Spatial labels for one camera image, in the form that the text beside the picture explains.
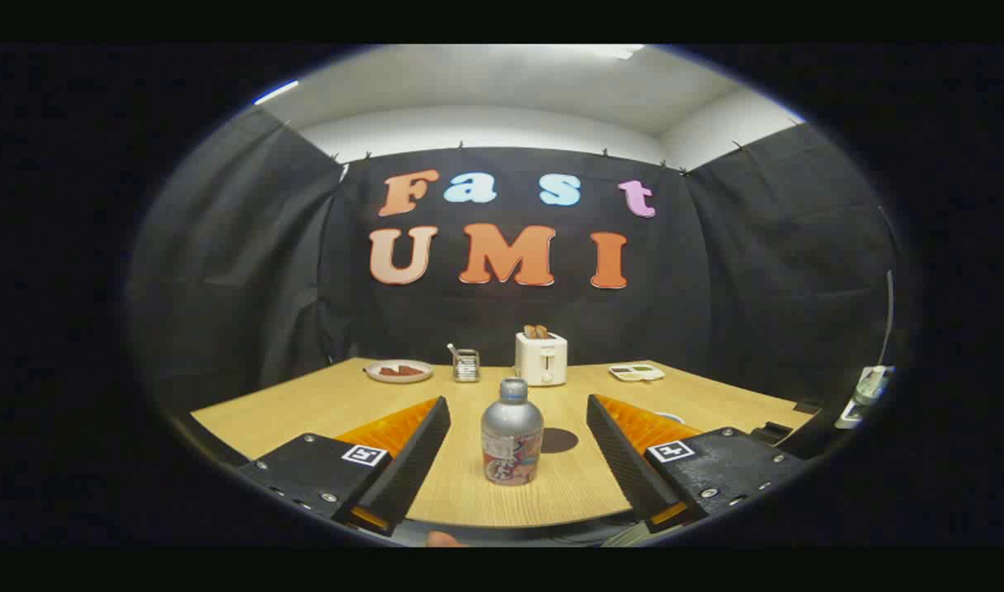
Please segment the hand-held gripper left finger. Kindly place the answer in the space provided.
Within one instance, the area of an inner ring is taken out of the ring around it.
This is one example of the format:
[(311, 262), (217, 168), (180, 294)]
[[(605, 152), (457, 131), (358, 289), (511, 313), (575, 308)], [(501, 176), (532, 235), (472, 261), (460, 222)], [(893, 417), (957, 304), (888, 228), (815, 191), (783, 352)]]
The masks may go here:
[(393, 535), (451, 426), (444, 397), (419, 402), (340, 436), (304, 433), (239, 474), (323, 520)]

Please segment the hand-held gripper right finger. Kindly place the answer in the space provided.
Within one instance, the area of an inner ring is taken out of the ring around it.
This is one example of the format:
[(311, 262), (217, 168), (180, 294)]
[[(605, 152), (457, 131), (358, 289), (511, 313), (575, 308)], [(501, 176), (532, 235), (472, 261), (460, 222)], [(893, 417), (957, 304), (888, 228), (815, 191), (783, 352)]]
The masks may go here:
[(807, 467), (738, 428), (701, 432), (603, 395), (589, 396), (585, 423), (652, 534), (727, 513)]

